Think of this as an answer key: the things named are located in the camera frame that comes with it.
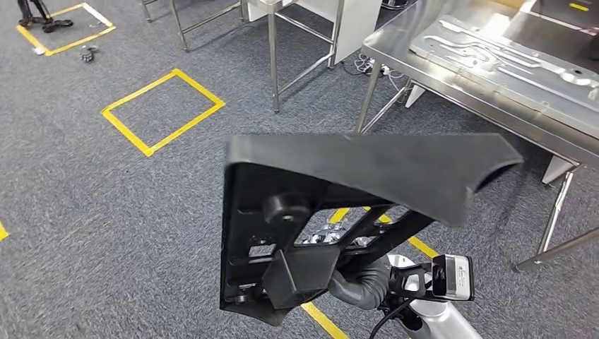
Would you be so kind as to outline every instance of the black bracket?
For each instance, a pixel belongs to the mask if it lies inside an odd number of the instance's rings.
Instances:
[[[439,221],[460,226],[473,194],[522,157],[499,135],[237,136],[227,148],[220,308],[280,325],[327,291]],[[409,211],[390,225],[389,208]],[[295,240],[320,210],[371,206],[334,244]],[[377,236],[366,246],[357,237]],[[255,244],[272,253],[250,256]]]

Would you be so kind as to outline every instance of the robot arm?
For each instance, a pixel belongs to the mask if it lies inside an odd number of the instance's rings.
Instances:
[[[434,271],[435,279],[427,271],[428,267]],[[413,339],[480,339],[478,332],[460,311],[447,301],[473,298],[471,272],[470,261],[462,256],[438,256],[433,259],[432,265],[415,265],[409,258],[388,254],[368,265],[352,281],[347,281],[335,271],[328,291],[335,298],[353,306],[377,308],[385,313],[385,317],[372,330],[371,339],[389,319],[399,322]],[[460,286],[457,280],[466,281],[467,284],[461,287],[467,288],[459,291],[459,288],[445,288]]]

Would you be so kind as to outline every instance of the cable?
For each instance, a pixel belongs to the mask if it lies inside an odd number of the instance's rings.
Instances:
[[[370,63],[368,62],[370,59],[368,56],[363,55],[362,53],[358,54],[358,60],[354,60],[354,66],[361,73],[368,72],[368,69],[371,68]]]
[[[370,336],[368,337],[368,339],[374,339],[374,336],[376,336],[376,333],[379,332],[379,330],[381,329],[381,327],[383,327],[383,325],[391,318],[393,318],[394,316],[397,315],[397,313],[399,313],[399,311],[401,311],[402,309],[406,308],[411,302],[413,302],[415,300],[415,298],[408,298],[406,299],[404,302],[402,302],[399,306],[397,306],[396,309],[394,309],[393,311],[389,312],[389,314],[387,314],[383,319],[381,319],[376,325],[375,327],[372,329],[372,332],[370,332]]]

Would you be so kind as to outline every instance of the black cable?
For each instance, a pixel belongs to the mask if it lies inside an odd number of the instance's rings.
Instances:
[[[391,318],[393,318],[394,316],[397,315],[397,313],[399,313],[399,311],[401,311],[402,309],[406,308],[411,302],[413,302],[415,300],[415,298],[408,298],[406,299],[404,302],[402,302],[399,306],[397,306],[396,309],[394,309],[393,311],[389,312],[389,314],[387,314],[383,319],[381,319],[376,325],[375,327],[372,329],[372,332],[370,332],[370,336],[368,337],[368,339],[374,339],[374,336],[376,336],[376,333],[379,332],[379,330],[381,329],[381,327],[383,327],[383,325]]]

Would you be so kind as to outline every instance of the power cord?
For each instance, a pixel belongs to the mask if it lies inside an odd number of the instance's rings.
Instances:
[[[368,56],[363,55],[362,53],[358,54],[358,59],[354,60],[354,67],[356,68],[357,73],[349,71],[347,66],[345,65],[345,61],[342,61],[341,64],[343,65],[343,70],[351,76],[358,76],[360,74],[370,76],[372,74],[372,68],[374,66],[374,59],[371,59]],[[399,87],[395,84],[394,79],[401,79],[403,77],[403,74],[399,73],[394,69],[390,69],[386,65],[382,65],[381,74],[379,75],[379,78],[382,78],[384,76],[389,77],[391,84],[399,92]]]
[[[376,334],[379,332],[379,330],[381,329],[381,327],[383,327],[383,325],[391,318],[393,318],[394,316],[397,315],[397,313],[399,313],[399,311],[401,311],[402,309],[406,308],[411,302],[413,302],[415,300],[415,298],[408,298],[406,300],[404,300],[399,306],[397,306],[396,309],[394,309],[393,311],[389,312],[389,314],[387,314],[383,319],[381,319],[376,325],[375,327],[372,329],[372,332],[370,332],[370,336],[368,337],[368,339],[374,339],[374,336],[376,336]]]

